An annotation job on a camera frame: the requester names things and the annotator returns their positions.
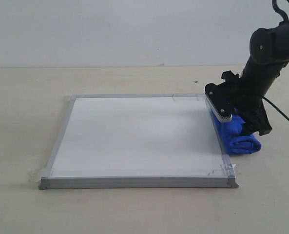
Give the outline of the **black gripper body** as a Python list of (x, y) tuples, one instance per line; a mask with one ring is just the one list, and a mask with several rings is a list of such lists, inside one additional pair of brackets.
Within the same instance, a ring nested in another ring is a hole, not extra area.
[(231, 70), (222, 73), (223, 79), (222, 94), (231, 106), (233, 114), (239, 114), (243, 111), (253, 111), (260, 107), (261, 98), (252, 88), (250, 83), (239, 74), (234, 74)]

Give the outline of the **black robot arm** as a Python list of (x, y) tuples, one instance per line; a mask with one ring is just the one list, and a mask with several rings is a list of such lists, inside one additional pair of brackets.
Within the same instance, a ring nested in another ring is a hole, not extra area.
[(205, 95), (221, 122), (234, 115), (243, 119), (242, 136), (255, 132), (264, 136), (272, 131), (263, 105), (265, 94), (281, 70), (289, 63), (289, 22), (274, 28), (259, 28), (250, 38), (250, 57), (241, 74), (223, 72), (223, 82), (209, 83)]

